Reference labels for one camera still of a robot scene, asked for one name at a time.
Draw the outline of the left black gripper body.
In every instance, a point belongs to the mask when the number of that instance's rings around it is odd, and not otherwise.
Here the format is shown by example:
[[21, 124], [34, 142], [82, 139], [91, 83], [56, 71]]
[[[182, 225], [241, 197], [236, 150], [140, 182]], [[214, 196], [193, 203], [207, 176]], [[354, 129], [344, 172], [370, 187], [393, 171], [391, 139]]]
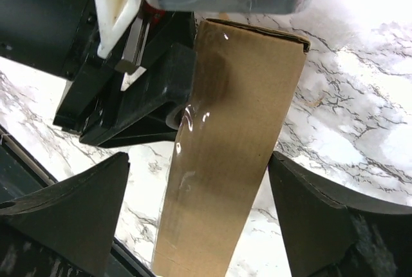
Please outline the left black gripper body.
[[108, 95], [127, 90], [173, 44], [193, 49], [194, 35], [193, 13], [142, 1], [101, 58], [95, 0], [1, 0], [1, 57], [66, 81], [53, 123], [76, 135], [100, 117]]

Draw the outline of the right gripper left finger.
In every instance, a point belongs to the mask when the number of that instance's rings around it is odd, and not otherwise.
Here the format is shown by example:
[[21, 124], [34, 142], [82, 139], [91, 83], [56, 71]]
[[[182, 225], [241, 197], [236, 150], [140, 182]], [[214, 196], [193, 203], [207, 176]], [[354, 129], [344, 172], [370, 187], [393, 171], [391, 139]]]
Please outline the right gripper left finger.
[[1, 204], [1, 276], [103, 276], [129, 175], [116, 153]]

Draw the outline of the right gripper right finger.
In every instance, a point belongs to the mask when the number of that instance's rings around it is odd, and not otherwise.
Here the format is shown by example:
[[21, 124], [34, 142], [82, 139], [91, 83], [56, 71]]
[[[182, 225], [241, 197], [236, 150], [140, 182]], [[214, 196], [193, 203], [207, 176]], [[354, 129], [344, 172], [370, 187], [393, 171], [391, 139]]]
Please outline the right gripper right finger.
[[275, 152], [268, 173], [292, 276], [411, 276], [411, 207]]

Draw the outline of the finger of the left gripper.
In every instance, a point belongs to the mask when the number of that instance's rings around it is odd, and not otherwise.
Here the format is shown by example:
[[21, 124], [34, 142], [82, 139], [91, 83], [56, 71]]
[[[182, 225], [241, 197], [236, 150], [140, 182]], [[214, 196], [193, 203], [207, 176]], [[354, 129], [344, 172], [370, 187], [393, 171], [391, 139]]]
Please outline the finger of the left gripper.
[[192, 90], [196, 52], [173, 44], [127, 90], [110, 94], [80, 142], [119, 148], [176, 138]]

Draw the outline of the brown cardboard express box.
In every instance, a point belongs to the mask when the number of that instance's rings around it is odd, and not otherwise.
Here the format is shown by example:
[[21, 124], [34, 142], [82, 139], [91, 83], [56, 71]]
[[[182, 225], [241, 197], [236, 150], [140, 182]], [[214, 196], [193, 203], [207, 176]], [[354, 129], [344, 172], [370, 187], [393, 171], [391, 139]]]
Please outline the brown cardboard express box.
[[198, 27], [152, 261], [159, 276], [224, 276], [280, 134], [308, 39], [221, 19]]

